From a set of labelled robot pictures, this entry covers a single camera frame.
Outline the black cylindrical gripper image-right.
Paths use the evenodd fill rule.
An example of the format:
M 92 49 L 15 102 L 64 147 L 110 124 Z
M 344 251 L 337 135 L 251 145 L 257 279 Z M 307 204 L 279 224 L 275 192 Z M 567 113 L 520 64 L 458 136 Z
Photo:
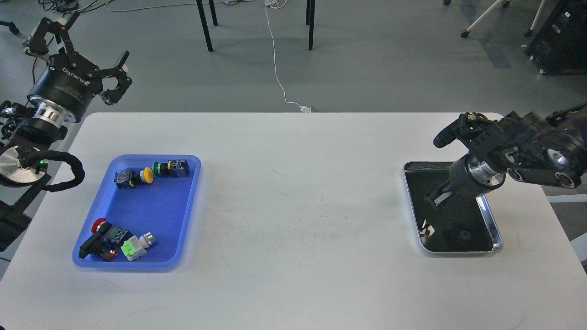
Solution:
M 504 182 L 504 173 L 491 169 L 487 162 L 473 155 L 465 155 L 449 168 L 449 180 L 440 184 L 424 198 L 436 209 L 441 209 L 457 195 L 473 198 L 483 196 L 500 188 Z

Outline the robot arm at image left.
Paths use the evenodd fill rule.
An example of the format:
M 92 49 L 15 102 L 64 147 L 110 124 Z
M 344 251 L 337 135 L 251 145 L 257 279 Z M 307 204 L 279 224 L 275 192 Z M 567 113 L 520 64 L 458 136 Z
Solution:
M 107 105 L 119 102 L 132 84 L 124 65 L 101 69 L 75 50 L 69 30 L 79 17 L 53 21 L 44 17 L 23 46 L 29 56 L 46 61 L 46 69 L 27 96 L 25 106 L 9 101 L 1 105 L 1 184 L 27 190 L 12 205 L 1 202 L 0 242 L 6 250 L 31 223 L 25 210 L 41 191 L 58 192 L 82 183 L 78 158 L 51 150 L 67 134 L 65 122 L 78 123 L 95 96 Z

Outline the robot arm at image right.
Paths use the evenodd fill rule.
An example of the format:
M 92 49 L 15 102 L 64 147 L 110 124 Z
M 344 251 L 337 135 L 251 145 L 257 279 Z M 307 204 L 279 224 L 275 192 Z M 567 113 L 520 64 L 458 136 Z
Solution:
M 516 182 L 575 189 L 587 164 L 586 104 L 543 118 L 515 111 L 499 120 L 462 113 L 433 140 L 444 148 L 455 140 L 466 155 L 449 168 L 449 179 L 426 196 L 441 208 L 453 196 L 480 197 L 496 190 L 510 175 Z

